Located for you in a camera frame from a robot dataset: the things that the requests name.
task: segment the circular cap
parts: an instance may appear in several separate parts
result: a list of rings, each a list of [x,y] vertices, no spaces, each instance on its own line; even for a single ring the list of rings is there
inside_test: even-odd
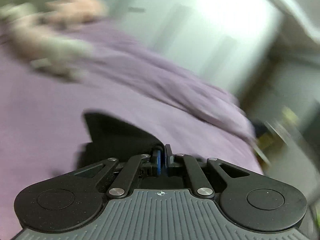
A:
[[[213,193],[213,190],[208,187],[201,187],[200,189],[197,190],[197,192],[200,195],[209,196]]]
[[[109,190],[109,194],[113,196],[121,196],[124,194],[124,190],[119,187],[114,187],[111,190]]]
[[[75,195],[65,189],[49,189],[42,192],[38,198],[38,204],[48,210],[59,210],[70,206],[75,200]]]
[[[256,189],[249,192],[247,200],[250,205],[262,210],[274,210],[284,204],[284,197],[271,189]]]

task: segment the purple bed sheet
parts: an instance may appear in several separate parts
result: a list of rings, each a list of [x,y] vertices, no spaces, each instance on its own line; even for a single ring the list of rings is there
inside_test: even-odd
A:
[[[35,73],[0,39],[0,239],[21,230],[15,196],[25,187],[75,168],[89,142],[81,114],[113,114],[171,144],[174,153],[217,157],[262,173],[253,130],[237,100],[101,21],[69,36],[94,46],[81,83]]]

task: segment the plush toy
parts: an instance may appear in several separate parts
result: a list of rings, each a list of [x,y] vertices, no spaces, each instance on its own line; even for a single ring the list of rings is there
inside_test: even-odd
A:
[[[82,23],[105,17],[108,13],[102,0],[57,0],[46,4],[53,10],[47,14],[47,22],[55,26],[64,24],[72,30],[81,28]]]
[[[89,57],[92,51],[90,44],[68,39],[47,25],[39,25],[40,14],[24,15],[21,11],[24,8],[29,8],[29,12],[36,11],[31,4],[0,9],[2,19],[9,22],[10,36],[18,52],[30,61],[33,68],[79,81],[82,70],[70,67],[69,63],[80,57]]]

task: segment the round metal bolt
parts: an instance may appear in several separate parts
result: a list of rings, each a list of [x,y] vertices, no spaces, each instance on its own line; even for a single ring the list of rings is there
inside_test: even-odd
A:
[[[197,190],[197,192],[202,196],[209,196],[213,193],[213,190],[208,187],[201,187],[200,189]]]
[[[119,187],[114,187],[111,190],[109,190],[109,194],[113,196],[121,196],[124,194],[124,190]]]

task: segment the purple fabric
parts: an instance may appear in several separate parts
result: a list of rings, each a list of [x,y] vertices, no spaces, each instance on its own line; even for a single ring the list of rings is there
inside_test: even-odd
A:
[[[82,83],[34,73],[10,44],[0,45],[0,239],[21,229],[13,210],[25,187],[74,169],[89,136],[84,109],[121,117],[171,144],[174,153],[217,157],[261,173],[253,131],[236,99],[152,53],[108,22],[70,36],[95,47]]]

